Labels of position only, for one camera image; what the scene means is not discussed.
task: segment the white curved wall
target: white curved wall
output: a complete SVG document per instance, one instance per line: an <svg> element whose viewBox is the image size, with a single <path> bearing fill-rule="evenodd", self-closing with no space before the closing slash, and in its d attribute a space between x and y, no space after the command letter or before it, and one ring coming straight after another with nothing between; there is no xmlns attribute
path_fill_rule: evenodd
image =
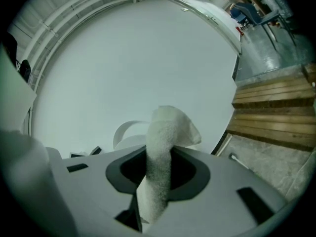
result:
<svg viewBox="0 0 316 237"><path fill-rule="evenodd" d="M150 121L158 105L184 111L211 152L233 113L236 55L202 19L167 0L101 15L65 44L43 81L33 136L45 146L112 151L116 128Z"/></svg>

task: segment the towel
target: towel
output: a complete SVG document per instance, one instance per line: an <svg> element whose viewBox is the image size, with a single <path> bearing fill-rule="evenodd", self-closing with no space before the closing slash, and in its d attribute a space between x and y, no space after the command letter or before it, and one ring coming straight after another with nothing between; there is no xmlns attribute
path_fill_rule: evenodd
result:
<svg viewBox="0 0 316 237"><path fill-rule="evenodd" d="M153 224L167 207L172 147L188 147L200 142L200 133L181 110L159 106L153 112L146 136L146 176L136 192L141 218Z"/></svg>

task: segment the white railing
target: white railing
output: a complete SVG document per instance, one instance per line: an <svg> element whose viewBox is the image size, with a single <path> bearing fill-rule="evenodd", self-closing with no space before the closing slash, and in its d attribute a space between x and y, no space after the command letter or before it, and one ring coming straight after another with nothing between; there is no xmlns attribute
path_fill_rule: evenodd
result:
<svg viewBox="0 0 316 237"><path fill-rule="evenodd" d="M142 0L113 0L84 15L78 19L76 23L65 30L65 26L67 26L68 22L74 16L99 1L102 0L69 0L42 22L42 26L35 33L22 56L22 60L27 59L31 65L32 73L28 84L35 92L38 89L40 81L43 79L43 72L45 71L48 62L61 43L73 30L100 11L112 8L125 2L132 1L136 3L137 1ZM32 113L33 106L31 106L30 114L27 115L23 124L23 132L29 135L32 134Z"/></svg>

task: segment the gray floor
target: gray floor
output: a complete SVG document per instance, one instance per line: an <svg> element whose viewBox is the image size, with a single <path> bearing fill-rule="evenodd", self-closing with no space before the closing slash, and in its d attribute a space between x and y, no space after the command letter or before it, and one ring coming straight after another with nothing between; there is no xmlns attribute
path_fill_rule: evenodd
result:
<svg viewBox="0 0 316 237"><path fill-rule="evenodd" d="M310 153L236 135L220 157L228 157L230 153L236 154L241 162L288 201L304 192L316 166L316 151Z"/></svg>
<svg viewBox="0 0 316 237"><path fill-rule="evenodd" d="M271 26L271 29L277 39L276 42L270 33L276 51L261 26L250 26L243 31L245 34L241 37L242 55L236 81L315 60L313 46L305 36L295 35L295 46L285 29L277 26Z"/></svg>

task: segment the white towel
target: white towel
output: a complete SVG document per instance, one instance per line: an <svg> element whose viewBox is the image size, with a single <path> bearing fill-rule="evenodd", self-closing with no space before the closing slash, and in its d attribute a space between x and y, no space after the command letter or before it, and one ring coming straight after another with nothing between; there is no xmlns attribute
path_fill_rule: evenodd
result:
<svg viewBox="0 0 316 237"><path fill-rule="evenodd" d="M137 189L140 216L154 223L167 206L173 146L188 147L201 142L192 121L173 106L159 106L152 116L146 137L146 176Z"/></svg>

